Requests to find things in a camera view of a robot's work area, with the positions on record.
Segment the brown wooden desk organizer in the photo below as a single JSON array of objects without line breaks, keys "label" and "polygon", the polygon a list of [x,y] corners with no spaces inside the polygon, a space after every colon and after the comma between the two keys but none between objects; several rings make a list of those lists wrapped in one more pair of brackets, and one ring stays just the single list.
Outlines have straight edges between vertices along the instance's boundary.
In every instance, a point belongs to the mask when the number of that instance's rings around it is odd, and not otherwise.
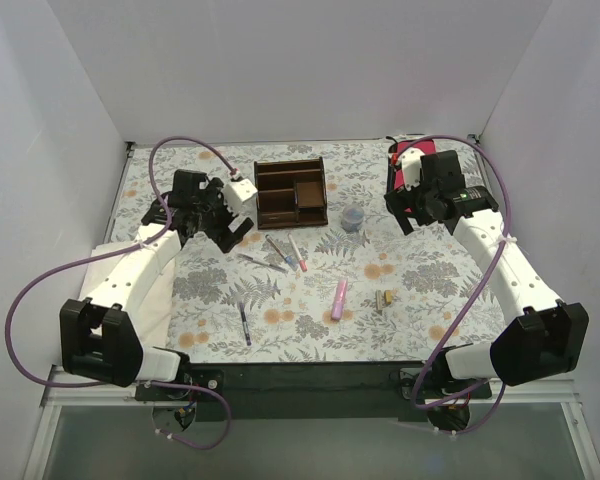
[{"label": "brown wooden desk organizer", "polygon": [[328,224],[322,157],[254,163],[259,230],[320,227]]}]

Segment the pink highlighter marker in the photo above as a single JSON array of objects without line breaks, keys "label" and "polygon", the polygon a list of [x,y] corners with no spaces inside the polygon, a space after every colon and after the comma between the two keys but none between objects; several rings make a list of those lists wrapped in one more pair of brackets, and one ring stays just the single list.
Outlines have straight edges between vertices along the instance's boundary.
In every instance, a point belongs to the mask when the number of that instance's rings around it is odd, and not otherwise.
[{"label": "pink highlighter marker", "polygon": [[334,301],[331,308],[330,318],[334,321],[340,321],[343,316],[347,289],[348,280],[341,279],[336,287]]}]

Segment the dark thin pen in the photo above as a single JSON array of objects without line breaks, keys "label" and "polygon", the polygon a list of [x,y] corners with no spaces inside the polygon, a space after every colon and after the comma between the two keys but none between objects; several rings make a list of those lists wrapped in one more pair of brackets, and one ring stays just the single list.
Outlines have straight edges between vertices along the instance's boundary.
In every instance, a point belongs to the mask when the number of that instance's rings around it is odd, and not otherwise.
[{"label": "dark thin pen", "polygon": [[262,260],[262,259],[258,259],[258,258],[252,257],[252,256],[247,255],[247,254],[239,253],[239,254],[237,254],[237,257],[240,258],[240,259],[242,259],[242,260],[245,260],[247,262],[250,262],[252,264],[259,265],[261,267],[267,268],[267,269],[271,269],[271,270],[274,270],[274,271],[277,271],[277,272],[281,272],[281,273],[285,273],[285,274],[288,273],[288,270],[286,268],[282,267],[282,266],[273,264],[271,262],[267,262],[267,261]]}]

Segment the purple pen clear cap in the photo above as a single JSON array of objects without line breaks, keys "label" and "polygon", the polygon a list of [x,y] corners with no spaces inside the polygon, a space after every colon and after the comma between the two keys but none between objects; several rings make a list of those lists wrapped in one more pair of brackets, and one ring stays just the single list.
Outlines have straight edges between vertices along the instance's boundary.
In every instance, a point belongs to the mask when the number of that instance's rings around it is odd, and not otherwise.
[{"label": "purple pen clear cap", "polygon": [[241,325],[242,325],[246,345],[251,346],[252,339],[251,339],[249,324],[248,324],[246,310],[245,310],[245,303],[243,302],[243,299],[241,296],[236,297],[236,305],[237,305],[237,308],[238,308],[238,311],[240,314]]}]

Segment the blue capped white pen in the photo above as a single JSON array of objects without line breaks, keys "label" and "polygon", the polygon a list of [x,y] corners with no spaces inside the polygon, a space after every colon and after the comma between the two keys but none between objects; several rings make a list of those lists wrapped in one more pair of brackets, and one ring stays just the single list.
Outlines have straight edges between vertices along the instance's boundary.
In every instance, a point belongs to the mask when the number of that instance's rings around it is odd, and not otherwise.
[{"label": "blue capped white pen", "polygon": [[297,270],[297,266],[293,260],[293,258],[287,254],[279,244],[273,239],[270,234],[265,235],[265,240],[271,245],[274,251],[284,260],[284,262],[293,270]]}]

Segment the metal staple strip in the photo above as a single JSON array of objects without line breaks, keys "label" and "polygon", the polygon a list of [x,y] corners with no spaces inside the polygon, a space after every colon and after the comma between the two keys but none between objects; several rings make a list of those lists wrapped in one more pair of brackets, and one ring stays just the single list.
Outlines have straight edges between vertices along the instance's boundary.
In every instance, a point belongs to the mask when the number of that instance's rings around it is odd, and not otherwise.
[{"label": "metal staple strip", "polygon": [[381,312],[385,306],[383,291],[377,290],[375,292],[375,304],[376,304],[376,310]]}]

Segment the pink capped white pen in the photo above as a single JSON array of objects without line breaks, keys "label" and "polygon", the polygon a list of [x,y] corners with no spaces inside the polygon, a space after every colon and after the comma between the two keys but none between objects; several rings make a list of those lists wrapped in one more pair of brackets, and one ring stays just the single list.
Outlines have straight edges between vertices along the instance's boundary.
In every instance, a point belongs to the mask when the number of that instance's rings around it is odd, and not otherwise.
[{"label": "pink capped white pen", "polygon": [[288,233],[287,237],[289,239],[290,245],[292,247],[292,250],[294,252],[295,258],[297,260],[297,263],[298,263],[301,271],[303,273],[306,273],[308,271],[306,261],[305,261],[304,257],[302,256],[302,254],[300,252],[300,249],[299,249],[299,247],[298,247],[298,245],[297,245],[297,243],[296,243],[293,235],[291,233]]}]

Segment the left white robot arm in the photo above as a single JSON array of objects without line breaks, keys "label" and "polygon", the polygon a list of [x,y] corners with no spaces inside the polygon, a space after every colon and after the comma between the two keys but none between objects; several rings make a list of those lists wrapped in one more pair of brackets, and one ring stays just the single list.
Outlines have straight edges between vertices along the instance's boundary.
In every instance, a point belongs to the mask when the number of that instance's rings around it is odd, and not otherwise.
[{"label": "left white robot arm", "polygon": [[168,398],[185,398],[193,377],[182,368],[184,355],[145,345],[134,320],[154,282],[195,234],[204,233],[223,253],[242,241],[252,220],[230,226],[256,193],[247,178],[223,183],[203,172],[176,171],[171,191],[159,195],[142,218],[133,251],[85,299],[61,308],[64,370],[121,387],[158,381]]}]

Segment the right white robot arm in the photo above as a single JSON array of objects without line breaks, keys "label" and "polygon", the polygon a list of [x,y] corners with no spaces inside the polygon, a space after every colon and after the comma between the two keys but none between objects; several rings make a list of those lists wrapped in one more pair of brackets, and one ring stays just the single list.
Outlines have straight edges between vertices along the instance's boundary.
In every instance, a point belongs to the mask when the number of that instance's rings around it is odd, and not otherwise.
[{"label": "right white robot arm", "polygon": [[503,232],[504,217],[489,190],[467,185],[457,153],[397,149],[389,169],[397,181],[385,201],[404,234],[443,224],[488,275],[508,322],[492,342],[442,348],[425,382],[451,398],[474,380],[518,386],[573,371],[589,324],[586,310],[564,302],[540,278],[516,240]]}]

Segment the clear jar of paperclips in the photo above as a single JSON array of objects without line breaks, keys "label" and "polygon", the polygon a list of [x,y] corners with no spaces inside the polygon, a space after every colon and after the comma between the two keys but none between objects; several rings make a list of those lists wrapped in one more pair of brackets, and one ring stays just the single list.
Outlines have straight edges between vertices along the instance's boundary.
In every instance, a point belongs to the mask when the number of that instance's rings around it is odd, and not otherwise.
[{"label": "clear jar of paperclips", "polygon": [[364,209],[360,205],[347,205],[341,214],[341,226],[346,232],[357,232],[362,226],[364,217]]}]

